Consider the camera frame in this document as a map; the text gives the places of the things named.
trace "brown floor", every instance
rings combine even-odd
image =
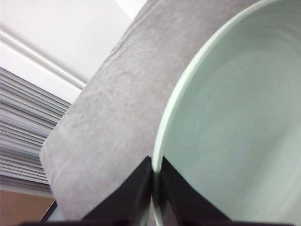
[[[0,225],[17,225],[24,221],[40,221],[55,200],[36,195],[0,192]]]

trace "fabric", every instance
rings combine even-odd
[[[41,150],[67,219],[82,218],[152,155],[165,105],[187,64],[256,1],[147,1]]]

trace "ceiling molding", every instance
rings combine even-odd
[[[86,82],[81,80],[78,76],[70,73],[66,69],[62,68],[60,65],[51,61],[46,56],[42,55],[38,51],[34,50],[32,47],[26,45],[23,41],[17,39],[9,32],[1,29],[1,42],[6,47],[17,51],[19,54],[23,55],[25,58],[33,61],[35,64],[48,69],[55,76],[68,82],[70,85],[75,86],[79,90],[82,90],[86,86]]]

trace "gray towel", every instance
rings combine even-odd
[[[82,218],[152,155],[164,107],[187,64],[256,1],[147,1],[41,150],[67,219]]]

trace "ceramic dish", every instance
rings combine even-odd
[[[201,48],[162,117],[156,173],[162,156],[233,220],[301,225],[300,0],[258,2]]]

